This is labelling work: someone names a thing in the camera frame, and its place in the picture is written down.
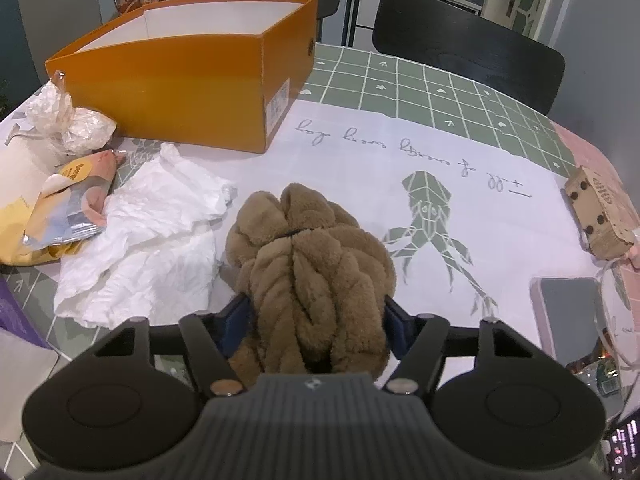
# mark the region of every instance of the purple bag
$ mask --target purple bag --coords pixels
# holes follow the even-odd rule
[[[27,320],[20,306],[15,302],[2,276],[0,276],[0,328],[36,346],[50,348],[40,334],[30,325],[29,320]]]

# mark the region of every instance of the phone screen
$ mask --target phone screen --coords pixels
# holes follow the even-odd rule
[[[640,466],[640,410],[619,422],[615,429],[605,436],[604,445],[609,476],[614,480],[629,478]]]

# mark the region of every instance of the brown plush toy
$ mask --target brown plush toy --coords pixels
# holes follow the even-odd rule
[[[229,263],[241,267],[236,291],[247,294],[255,323],[229,359],[246,386],[261,372],[370,372],[389,350],[385,294],[396,274],[385,247],[339,205],[302,184],[280,201],[253,193],[226,239]]]

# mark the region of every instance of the open cardboard box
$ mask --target open cardboard box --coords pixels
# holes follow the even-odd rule
[[[314,62],[318,0],[169,0],[60,50],[76,107],[130,137],[263,153]]]

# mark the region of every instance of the barcode label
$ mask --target barcode label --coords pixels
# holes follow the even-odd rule
[[[265,126],[267,129],[267,136],[271,135],[271,131],[278,123],[280,117],[284,113],[284,110],[289,104],[289,79],[280,87],[280,90],[276,92],[273,99],[267,103],[264,110]]]

